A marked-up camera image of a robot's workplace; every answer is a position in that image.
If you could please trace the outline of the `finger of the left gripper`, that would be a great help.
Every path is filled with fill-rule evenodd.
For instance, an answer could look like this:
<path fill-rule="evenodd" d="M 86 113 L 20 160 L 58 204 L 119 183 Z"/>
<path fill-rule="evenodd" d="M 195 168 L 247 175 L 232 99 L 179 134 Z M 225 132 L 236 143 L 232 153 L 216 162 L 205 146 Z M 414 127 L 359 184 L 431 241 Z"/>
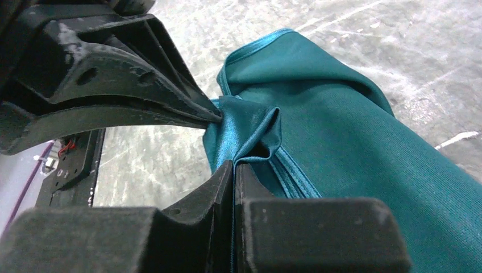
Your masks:
<path fill-rule="evenodd" d="M 174 125 L 204 129 L 222 119 L 217 109 L 177 101 L 165 106 L 147 100 L 80 105 L 34 115 L 11 102 L 1 103 L 1 153 L 14 155 L 48 140 L 117 126 Z"/>

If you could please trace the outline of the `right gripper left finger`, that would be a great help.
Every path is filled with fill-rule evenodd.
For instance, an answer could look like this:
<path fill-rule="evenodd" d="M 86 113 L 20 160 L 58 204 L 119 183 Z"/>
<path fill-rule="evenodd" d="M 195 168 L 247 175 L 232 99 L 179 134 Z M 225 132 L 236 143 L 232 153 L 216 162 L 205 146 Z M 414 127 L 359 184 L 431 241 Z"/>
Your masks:
<path fill-rule="evenodd" d="M 232 162 L 170 207 L 24 212 L 1 238 L 2 272 L 229 272 Z"/>

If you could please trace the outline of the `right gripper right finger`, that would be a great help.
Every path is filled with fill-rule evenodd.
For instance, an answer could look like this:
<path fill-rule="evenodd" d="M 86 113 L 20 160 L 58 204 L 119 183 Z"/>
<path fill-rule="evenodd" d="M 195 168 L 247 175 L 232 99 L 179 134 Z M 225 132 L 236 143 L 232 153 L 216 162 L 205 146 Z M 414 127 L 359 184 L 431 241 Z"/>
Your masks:
<path fill-rule="evenodd" d="M 235 170 L 237 272 L 409 272 L 412 260 L 380 200 L 275 197 L 249 164 Z"/>

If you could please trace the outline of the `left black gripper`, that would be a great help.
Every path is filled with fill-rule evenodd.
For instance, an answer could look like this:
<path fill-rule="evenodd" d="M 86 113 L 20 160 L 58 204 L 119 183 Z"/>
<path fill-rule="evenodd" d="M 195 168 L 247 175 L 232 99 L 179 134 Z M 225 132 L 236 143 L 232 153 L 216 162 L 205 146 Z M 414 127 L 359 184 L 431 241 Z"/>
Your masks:
<path fill-rule="evenodd" d="M 1 101 L 40 101 L 38 115 L 117 106 L 185 121 L 221 119 L 154 15 L 119 13 L 105 3 L 1 6 L 17 12 L 1 36 Z"/>

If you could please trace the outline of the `teal cloth napkin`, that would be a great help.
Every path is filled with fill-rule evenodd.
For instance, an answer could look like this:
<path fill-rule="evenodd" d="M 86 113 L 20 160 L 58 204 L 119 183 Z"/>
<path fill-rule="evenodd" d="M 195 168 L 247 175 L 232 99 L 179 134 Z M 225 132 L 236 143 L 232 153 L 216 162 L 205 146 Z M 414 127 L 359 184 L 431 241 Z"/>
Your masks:
<path fill-rule="evenodd" d="M 481 271 L 481 185 L 398 121 L 380 88 L 291 29 L 231 53 L 203 145 L 277 197 L 377 197 L 414 272 Z"/>

